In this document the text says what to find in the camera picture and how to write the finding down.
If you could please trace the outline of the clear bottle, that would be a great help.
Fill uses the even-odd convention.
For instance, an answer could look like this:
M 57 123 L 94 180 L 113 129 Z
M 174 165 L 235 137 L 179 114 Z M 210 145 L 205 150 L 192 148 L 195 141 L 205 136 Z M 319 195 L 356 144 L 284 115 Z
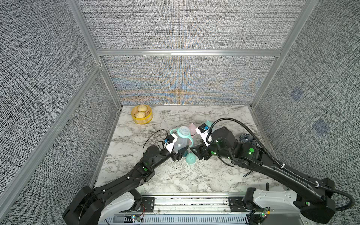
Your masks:
M 178 136 L 178 140 L 173 148 L 175 152 L 186 146 L 188 147 L 193 146 L 193 139 L 190 135 L 190 130 L 188 127 L 181 126 L 178 129 L 173 129 L 170 131 L 170 134 L 176 134 Z

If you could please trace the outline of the pink bottle cap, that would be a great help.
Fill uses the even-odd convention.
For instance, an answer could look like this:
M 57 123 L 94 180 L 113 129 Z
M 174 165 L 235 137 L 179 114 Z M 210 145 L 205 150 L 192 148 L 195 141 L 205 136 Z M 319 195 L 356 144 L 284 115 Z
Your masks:
M 192 137 L 197 134 L 197 131 L 196 131 L 197 126 L 196 126 L 194 123 L 191 123 L 188 128 L 189 128 L 189 130 L 190 130 L 190 135 L 191 135 Z

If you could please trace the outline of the mint bottle cap front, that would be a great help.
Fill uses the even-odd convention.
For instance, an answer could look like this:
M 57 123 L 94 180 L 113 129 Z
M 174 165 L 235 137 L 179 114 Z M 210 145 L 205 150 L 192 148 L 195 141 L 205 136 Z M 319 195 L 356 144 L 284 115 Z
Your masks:
M 208 127 L 211 127 L 212 124 L 213 124 L 213 122 L 210 122 L 209 120 L 207 120 L 207 121 L 205 122 L 205 124 L 206 124 Z

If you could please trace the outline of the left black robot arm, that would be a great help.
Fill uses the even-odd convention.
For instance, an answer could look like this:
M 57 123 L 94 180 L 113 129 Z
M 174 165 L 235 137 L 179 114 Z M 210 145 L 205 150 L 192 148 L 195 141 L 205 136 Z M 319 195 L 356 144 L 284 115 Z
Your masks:
M 96 225 L 118 212 L 137 211 L 142 196 L 136 188 L 148 182 L 155 169 L 171 158 L 179 161 L 187 147 L 177 152 L 150 146 L 134 168 L 121 178 L 100 187 L 83 187 L 64 211 L 67 225 Z

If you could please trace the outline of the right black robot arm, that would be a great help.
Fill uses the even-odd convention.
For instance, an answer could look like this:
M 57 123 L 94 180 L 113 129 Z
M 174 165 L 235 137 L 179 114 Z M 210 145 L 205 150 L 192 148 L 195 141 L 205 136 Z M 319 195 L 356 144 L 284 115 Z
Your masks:
M 334 216 L 336 210 L 332 193 L 320 187 L 333 188 L 335 183 L 330 179 L 316 179 L 282 163 L 277 164 L 263 148 L 250 142 L 239 142 L 226 127 L 213 131 L 212 135 L 212 143 L 203 141 L 191 149 L 199 159 L 209 160 L 212 156 L 226 158 L 235 166 L 278 181 L 297 194 L 292 202 L 295 208 L 314 222 L 327 224 Z

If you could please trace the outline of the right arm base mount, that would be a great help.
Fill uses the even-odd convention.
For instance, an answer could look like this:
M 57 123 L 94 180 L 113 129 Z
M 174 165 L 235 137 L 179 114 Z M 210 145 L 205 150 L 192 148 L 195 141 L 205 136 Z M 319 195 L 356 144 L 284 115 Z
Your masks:
M 252 200 L 245 201 L 241 196 L 228 197 L 227 205 L 231 212 L 254 212 L 267 214 L 270 211 L 269 207 L 262 208 L 256 205 Z

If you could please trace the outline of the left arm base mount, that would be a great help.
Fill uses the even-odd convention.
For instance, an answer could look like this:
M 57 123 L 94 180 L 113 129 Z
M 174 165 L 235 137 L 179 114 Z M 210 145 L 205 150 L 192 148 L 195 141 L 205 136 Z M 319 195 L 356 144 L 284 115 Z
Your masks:
M 141 214 L 142 212 L 153 212 L 155 206 L 154 197 L 142 197 L 141 200 L 135 200 L 129 209 L 118 208 L 117 213 L 131 212 L 135 214 Z

